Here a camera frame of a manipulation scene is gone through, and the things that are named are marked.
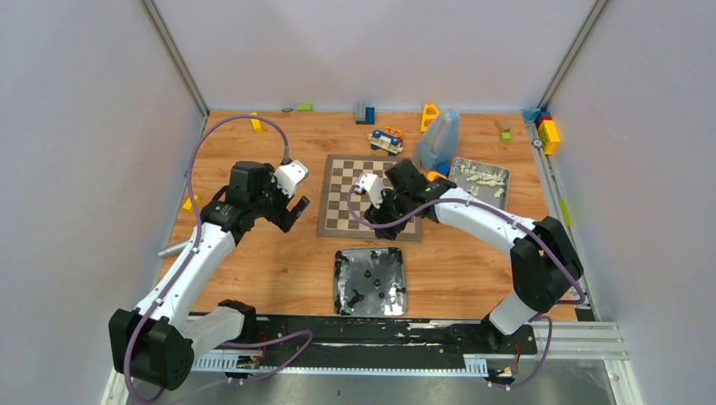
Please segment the silver tray black pieces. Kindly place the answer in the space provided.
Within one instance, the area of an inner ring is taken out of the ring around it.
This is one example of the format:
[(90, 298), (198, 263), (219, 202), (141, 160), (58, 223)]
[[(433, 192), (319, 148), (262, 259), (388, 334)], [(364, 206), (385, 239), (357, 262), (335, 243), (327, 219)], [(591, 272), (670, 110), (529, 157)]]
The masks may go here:
[(336, 251), (333, 296), (339, 316), (404, 315), (408, 293), (403, 252), (397, 246)]

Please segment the red yellow blue block toy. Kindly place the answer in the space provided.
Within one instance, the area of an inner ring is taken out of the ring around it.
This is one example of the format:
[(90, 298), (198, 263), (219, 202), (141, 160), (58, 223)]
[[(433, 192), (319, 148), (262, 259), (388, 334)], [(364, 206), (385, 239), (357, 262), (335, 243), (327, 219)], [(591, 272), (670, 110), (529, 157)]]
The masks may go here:
[(434, 170), (427, 173), (426, 178), (429, 182), (437, 179), (447, 180), (450, 174), (450, 165), (445, 162), (439, 163)]

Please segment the colourful toy car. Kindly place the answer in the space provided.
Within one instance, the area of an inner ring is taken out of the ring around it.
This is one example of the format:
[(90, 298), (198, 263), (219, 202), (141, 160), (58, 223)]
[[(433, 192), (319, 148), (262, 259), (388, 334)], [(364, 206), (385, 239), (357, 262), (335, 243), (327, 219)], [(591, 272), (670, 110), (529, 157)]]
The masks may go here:
[(404, 149), (403, 133), (395, 127), (375, 129), (367, 135), (373, 150), (383, 149), (389, 156), (396, 156)]

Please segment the translucent blue plastic container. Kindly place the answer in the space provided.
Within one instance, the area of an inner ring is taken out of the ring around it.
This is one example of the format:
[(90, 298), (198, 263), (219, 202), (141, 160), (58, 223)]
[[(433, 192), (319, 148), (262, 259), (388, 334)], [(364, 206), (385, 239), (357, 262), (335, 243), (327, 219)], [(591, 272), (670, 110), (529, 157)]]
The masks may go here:
[(428, 126), (415, 147), (421, 167), (435, 170), (458, 153), (460, 115), (455, 109), (441, 112)]

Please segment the silver tray white pieces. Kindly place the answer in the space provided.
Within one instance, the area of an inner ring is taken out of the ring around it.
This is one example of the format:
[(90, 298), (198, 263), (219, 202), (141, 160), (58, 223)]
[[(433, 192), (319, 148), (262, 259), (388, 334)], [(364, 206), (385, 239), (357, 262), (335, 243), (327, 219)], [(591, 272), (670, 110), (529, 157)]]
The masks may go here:
[(510, 171), (472, 159), (455, 157), (448, 179), (472, 197), (495, 208), (507, 210)]

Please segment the grey cylinder tube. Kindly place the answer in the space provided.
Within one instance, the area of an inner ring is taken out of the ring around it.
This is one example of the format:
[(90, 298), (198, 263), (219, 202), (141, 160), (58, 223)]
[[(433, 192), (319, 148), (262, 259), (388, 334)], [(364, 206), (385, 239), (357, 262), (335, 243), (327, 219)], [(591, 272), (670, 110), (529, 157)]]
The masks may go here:
[(158, 252), (158, 257), (167, 258), (179, 255), (190, 243), (190, 240), (180, 240), (172, 243)]

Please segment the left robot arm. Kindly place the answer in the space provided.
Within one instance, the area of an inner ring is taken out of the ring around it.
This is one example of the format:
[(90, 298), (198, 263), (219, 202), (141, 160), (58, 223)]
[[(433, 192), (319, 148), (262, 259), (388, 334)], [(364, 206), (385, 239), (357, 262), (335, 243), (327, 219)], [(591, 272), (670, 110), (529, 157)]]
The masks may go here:
[(287, 208), (308, 173), (299, 160), (278, 168), (234, 164), (228, 185), (203, 206), (189, 242), (157, 286), (134, 309), (119, 309), (109, 320), (116, 371), (174, 391), (208, 351), (225, 342), (250, 348), (258, 340), (255, 308), (237, 300), (223, 300), (195, 321), (187, 318), (210, 276), (257, 220), (290, 231), (310, 203), (302, 197)]

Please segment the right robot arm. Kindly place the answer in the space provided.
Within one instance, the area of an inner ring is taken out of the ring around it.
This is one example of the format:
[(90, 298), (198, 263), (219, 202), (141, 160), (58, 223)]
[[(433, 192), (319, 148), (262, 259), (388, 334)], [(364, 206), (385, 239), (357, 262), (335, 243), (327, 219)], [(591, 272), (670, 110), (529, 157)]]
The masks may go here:
[(497, 249), (510, 261), (513, 288), (486, 317), (484, 345), (503, 352), (516, 340), (526, 322), (567, 305), (569, 290), (577, 293), (574, 305), (586, 300), (580, 286), (583, 265), (567, 236), (564, 224), (551, 216), (529, 219), (491, 206), (471, 196), (450, 180), (429, 181), (412, 161), (402, 159), (384, 174), (390, 185), (374, 174), (362, 173), (346, 200), (366, 196), (369, 208), (352, 216), (371, 228), (379, 239), (395, 240), (407, 221), (429, 219), (474, 236)]

